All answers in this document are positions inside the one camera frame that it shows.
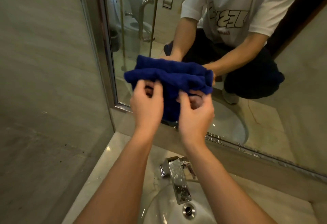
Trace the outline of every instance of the black pants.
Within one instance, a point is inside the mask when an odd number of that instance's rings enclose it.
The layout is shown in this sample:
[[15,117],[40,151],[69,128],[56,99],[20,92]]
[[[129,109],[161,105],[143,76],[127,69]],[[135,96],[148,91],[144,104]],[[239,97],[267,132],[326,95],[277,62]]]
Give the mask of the black pants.
[[[172,47],[173,41],[165,45],[163,50],[166,55],[170,55]],[[203,29],[197,29],[195,41],[182,61],[205,65],[219,60],[231,50],[232,47],[223,43],[214,44]],[[263,48],[252,61],[228,73],[224,88],[242,98],[258,99],[272,95],[284,79],[269,51]]]

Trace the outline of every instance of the white t-shirt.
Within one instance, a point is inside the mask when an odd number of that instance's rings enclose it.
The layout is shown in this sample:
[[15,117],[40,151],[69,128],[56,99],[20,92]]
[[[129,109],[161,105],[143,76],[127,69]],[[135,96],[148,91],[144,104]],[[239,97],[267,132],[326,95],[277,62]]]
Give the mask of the white t-shirt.
[[[199,21],[214,43],[236,47],[248,32],[271,36],[294,0],[185,0],[181,18]],[[207,10],[202,17],[204,6]]]

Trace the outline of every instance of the sneaker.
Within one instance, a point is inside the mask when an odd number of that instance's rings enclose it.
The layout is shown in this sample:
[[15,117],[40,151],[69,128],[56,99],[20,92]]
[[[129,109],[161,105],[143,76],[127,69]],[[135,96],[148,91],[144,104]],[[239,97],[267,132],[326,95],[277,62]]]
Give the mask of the sneaker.
[[225,88],[223,88],[223,98],[229,104],[237,104],[240,100],[238,95],[228,93]]

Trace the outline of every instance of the drain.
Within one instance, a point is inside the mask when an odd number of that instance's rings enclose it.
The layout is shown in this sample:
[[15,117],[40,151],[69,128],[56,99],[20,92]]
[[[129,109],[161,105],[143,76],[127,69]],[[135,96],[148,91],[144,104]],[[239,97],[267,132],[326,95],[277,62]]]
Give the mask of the drain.
[[195,209],[194,206],[190,203],[186,203],[183,205],[183,215],[186,219],[193,219],[195,217]]

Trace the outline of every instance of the marble countertop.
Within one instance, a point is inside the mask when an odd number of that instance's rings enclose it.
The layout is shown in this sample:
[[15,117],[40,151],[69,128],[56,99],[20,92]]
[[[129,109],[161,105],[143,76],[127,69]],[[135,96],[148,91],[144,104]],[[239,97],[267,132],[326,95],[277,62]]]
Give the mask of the marble countertop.
[[[71,209],[67,213],[63,224],[71,224],[90,200],[108,171],[118,158],[130,136],[116,132],[108,146],[94,167],[88,180],[77,196]],[[143,194],[139,222],[145,214],[152,199],[165,186],[170,184],[170,179],[162,179],[160,175],[160,164],[166,157],[180,156],[157,146],[152,146],[145,171]],[[231,175],[234,180],[256,201],[277,223],[287,224],[317,224],[312,206],[309,202],[287,195],[267,186],[253,181]]]

